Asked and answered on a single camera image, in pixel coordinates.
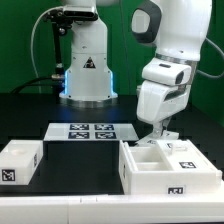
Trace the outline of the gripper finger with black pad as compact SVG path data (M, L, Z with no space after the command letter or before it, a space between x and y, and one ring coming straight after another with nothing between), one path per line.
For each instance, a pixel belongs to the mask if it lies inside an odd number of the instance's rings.
M161 122L157 122L153 125L153 137L158 138L162 135L163 126Z
M171 117L168 117L168 118L166 118L166 119L164 119L162 121L162 134L161 134L161 137L165 137L165 134L167 132L167 128L168 128L168 125L169 125L170 121L171 121Z

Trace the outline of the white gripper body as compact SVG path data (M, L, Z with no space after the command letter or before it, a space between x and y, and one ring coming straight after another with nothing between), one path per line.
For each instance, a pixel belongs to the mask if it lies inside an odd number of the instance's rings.
M138 119L155 124L183 110L189 98L190 75L189 65L153 58L142 71Z

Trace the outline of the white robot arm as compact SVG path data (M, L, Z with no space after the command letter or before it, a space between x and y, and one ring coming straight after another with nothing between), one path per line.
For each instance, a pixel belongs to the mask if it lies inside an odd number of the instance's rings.
M118 0L61 0L59 16L73 31L71 65L60 94L70 103L102 103L117 98L107 66L107 27L97 8ZM131 30L154 58L142 70L137 118L163 133L165 121L185 109L200 51L209 28L212 0L143 0L134 10Z

